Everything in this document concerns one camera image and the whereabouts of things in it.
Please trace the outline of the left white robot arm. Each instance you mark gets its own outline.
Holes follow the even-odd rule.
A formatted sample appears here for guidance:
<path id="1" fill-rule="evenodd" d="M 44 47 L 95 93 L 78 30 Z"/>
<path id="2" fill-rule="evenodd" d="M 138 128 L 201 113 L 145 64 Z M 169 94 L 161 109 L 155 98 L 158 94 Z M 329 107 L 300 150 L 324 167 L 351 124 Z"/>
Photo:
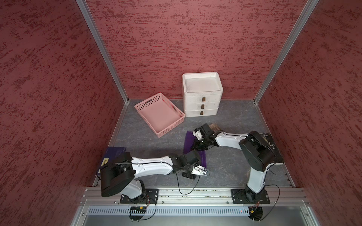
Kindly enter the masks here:
<path id="1" fill-rule="evenodd" d="M 144 182 L 139 178 L 178 172 L 189 179 L 207 176 L 207 169 L 200 163 L 197 151 L 150 159 L 132 157 L 129 152 L 125 152 L 100 167 L 101 196 L 121 194 L 127 196 L 131 203 L 140 203 L 148 194 Z"/>

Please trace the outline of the purple dishcloth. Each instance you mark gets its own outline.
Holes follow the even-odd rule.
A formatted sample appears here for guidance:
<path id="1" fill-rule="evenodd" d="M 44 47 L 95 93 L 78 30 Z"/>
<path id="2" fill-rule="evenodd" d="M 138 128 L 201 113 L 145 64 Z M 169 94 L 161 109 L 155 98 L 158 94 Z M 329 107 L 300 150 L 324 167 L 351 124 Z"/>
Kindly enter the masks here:
<path id="1" fill-rule="evenodd" d="M 187 154 L 191 151 L 191 147 L 194 143 L 194 141 L 197 141 L 197 138 L 192 134 L 191 131 L 187 131 L 186 136 L 185 136 L 185 140 L 184 140 L 184 148 L 183 148 L 183 153 Z M 207 162 L 206 162 L 206 151 L 198 151 L 200 158 L 201 158 L 201 162 L 200 162 L 200 166 L 202 167 L 207 167 Z"/>

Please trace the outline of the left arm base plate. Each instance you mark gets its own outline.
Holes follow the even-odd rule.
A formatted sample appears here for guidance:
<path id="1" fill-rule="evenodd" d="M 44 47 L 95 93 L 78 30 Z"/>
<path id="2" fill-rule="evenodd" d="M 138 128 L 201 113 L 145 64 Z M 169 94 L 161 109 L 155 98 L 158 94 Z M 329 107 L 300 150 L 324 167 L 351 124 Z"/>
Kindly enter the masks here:
<path id="1" fill-rule="evenodd" d="M 157 204 L 159 189 L 146 188 L 145 194 L 135 199 L 130 199 L 126 195 L 121 195 L 120 204 Z"/>

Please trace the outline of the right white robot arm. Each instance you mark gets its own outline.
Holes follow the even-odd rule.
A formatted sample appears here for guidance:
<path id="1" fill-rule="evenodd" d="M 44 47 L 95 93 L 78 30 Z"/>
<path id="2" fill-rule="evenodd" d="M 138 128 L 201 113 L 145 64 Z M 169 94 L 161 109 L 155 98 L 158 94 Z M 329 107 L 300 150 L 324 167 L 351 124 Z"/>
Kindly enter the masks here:
<path id="1" fill-rule="evenodd" d="M 252 203 L 260 200 L 265 189 L 265 178 L 268 169 L 275 163 L 276 155 L 268 142 L 256 131 L 248 134 L 232 134 L 214 131 L 204 132 L 195 129 L 196 138 L 191 149 L 204 151 L 210 147 L 231 147 L 241 150 L 251 169 L 245 187 L 245 199 Z"/>

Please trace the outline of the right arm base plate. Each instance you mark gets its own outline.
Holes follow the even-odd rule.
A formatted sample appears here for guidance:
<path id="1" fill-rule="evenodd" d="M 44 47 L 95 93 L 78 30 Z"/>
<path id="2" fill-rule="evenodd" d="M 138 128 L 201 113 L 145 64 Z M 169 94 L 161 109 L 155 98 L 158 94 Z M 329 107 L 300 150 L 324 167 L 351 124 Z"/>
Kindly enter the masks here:
<path id="1" fill-rule="evenodd" d="M 270 204 L 268 193 L 263 189 L 260 193 L 254 193 L 249 189 L 232 189 L 232 201 L 234 204 Z"/>

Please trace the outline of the striped beige dishcloth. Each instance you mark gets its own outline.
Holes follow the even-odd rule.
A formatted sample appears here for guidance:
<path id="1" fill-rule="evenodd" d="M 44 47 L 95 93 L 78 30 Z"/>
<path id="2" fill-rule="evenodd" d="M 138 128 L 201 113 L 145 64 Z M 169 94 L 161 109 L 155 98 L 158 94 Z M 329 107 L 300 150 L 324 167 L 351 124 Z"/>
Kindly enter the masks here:
<path id="1" fill-rule="evenodd" d="M 216 123 L 209 124 L 209 127 L 213 131 L 217 131 L 217 132 L 222 132 L 223 131 Z"/>

